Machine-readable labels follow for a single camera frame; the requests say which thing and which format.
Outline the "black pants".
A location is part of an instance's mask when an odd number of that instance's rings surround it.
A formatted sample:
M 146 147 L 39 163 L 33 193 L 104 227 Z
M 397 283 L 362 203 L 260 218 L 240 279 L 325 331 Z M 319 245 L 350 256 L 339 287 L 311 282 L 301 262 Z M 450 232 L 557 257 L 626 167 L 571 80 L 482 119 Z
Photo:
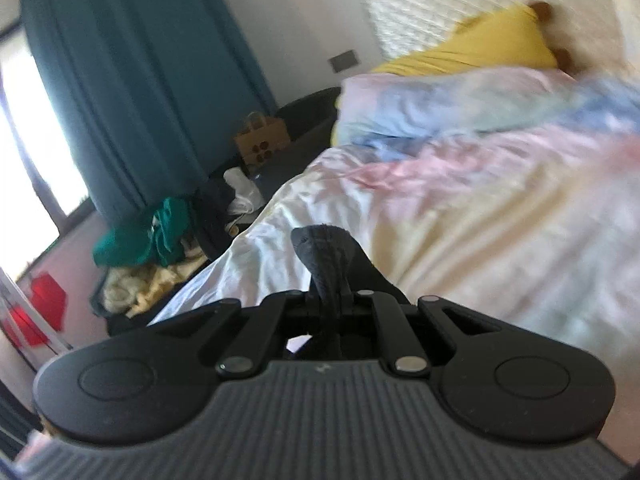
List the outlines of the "black pants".
M 378 270 L 348 231 L 329 224 L 303 226 L 291 232 L 298 260 L 310 273 L 309 292 L 318 298 L 321 312 L 338 318 L 360 290 L 384 292 L 398 304 L 405 294 Z

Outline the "cream yellow clothes pile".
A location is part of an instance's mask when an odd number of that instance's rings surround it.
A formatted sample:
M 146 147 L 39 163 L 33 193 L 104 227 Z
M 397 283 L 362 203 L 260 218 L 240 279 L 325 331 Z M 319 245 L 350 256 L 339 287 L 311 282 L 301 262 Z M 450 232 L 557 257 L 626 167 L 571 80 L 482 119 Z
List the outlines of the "cream yellow clothes pile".
M 108 269 L 98 289 L 98 305 L 107 314 L 127 318 L 151 310 L 176 285 L 182 285 L 208 261 L 201 250 L 169 266 L 145 264 Z

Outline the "green clothes pile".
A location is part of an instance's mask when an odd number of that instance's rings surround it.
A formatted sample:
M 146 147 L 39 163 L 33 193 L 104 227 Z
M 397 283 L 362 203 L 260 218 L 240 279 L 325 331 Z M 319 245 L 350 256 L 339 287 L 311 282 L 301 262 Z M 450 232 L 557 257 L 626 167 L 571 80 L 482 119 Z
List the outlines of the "green clothes pile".
M 186 258 L 183 239 L 192 233 L 190 203 L 168 197 L 109 230 L 93 247 L 96 266 L 170 266 Z

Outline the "pastel tie-dye bed cover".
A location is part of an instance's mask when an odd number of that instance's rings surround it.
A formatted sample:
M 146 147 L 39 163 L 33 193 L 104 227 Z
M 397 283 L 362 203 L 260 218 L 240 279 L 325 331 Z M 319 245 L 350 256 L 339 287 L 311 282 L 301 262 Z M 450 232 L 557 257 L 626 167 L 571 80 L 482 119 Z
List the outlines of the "pastel tie-dye bed cover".
M 160 312 L 303 288 L 291 233 L 330 224 L 410 299 L 433 294 L 587 349 L 639 355 L 639 139 L 559 127 L 457 136 L 400 162 L 331 148 Z

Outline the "brown paper bag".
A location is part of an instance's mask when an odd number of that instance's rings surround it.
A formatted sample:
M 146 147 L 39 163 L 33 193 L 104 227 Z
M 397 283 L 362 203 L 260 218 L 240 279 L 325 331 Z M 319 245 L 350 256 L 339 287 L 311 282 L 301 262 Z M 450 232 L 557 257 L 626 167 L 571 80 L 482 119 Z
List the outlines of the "brown paper bag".
M 251 112 L 245 118 L 243 129 L 234 137 L 234 142 L 244 164 L 257 168 L 287 148 L 291 138 L 283 119 Z

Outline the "pastel tie-dye pillow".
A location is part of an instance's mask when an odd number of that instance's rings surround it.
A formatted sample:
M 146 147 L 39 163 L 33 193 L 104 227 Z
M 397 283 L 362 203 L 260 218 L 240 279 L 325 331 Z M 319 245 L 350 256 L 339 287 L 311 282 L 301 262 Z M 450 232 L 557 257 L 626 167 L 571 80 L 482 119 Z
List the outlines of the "pastel tie-dye pillow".
M 368 146 L 386 159 L 398 159 L 446 136 L 547 124 L 636 133 L 639 84 L 508 66 L 447 76 L 367 74 L 343 82 L 336 108 L 333 145 Z

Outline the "black bedside chair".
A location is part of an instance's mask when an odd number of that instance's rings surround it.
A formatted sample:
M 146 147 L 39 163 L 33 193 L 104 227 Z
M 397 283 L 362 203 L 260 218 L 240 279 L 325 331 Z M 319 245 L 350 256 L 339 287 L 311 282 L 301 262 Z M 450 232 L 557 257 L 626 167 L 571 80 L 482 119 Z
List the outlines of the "black bedside chair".
M 291 143 L 260 166 L 252 177 L 265 200 L 270 200 L 282 185 L 301 174 L 330 146 L 340 91 L 340 87 L 323 89 L 277 111 L 276 117 L 284 121 Z

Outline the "teal curtain right of window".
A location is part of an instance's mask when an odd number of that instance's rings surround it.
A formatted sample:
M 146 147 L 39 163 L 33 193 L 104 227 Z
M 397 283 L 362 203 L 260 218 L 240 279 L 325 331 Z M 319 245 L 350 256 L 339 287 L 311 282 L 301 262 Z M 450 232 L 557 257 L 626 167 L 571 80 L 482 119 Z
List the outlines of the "teal curtain right of window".
M 224 0 L 21 0 L 40 77 L 111 224 L 194 192 L 273 95 Z

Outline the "yellow pillow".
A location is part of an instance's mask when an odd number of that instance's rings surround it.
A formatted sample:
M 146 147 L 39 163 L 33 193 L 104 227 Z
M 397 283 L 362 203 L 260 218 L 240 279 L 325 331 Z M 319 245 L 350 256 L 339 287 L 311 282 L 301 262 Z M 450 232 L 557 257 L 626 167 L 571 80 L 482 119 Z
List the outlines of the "yellow pillow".
M 477 14 L 460 22 L 442 44 L 387 61 L 372 72 L 445 76 L 497 66 L 557 68 L 560 62 L 540 29 L 551 18 L 552 7 L 541 1 Z

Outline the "white quilted headboard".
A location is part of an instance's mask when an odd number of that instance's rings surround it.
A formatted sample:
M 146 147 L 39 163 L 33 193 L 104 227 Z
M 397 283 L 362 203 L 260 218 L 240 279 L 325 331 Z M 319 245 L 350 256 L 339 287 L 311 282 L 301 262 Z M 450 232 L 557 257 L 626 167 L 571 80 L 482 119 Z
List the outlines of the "white quilted headboard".
M 366 10 L 383 58 L 392 60 L 437 46 L 466 18 L 529 1 L 552 6 L 544 36 L 550 46 L 569 50 L 576 67 L 615 70 L 625 64 L 612 0 L 367 0 Z

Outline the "grey wall switch plate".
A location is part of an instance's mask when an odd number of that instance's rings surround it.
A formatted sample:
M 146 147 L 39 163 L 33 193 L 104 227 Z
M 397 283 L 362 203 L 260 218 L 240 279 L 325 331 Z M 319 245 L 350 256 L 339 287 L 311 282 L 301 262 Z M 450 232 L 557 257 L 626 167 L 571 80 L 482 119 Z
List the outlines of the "grey wall switch plate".
M 359 58 L 355 50 L 348 50 L 329 58 L 328 62 L 334 74 L 350 70 L 359 65 Z

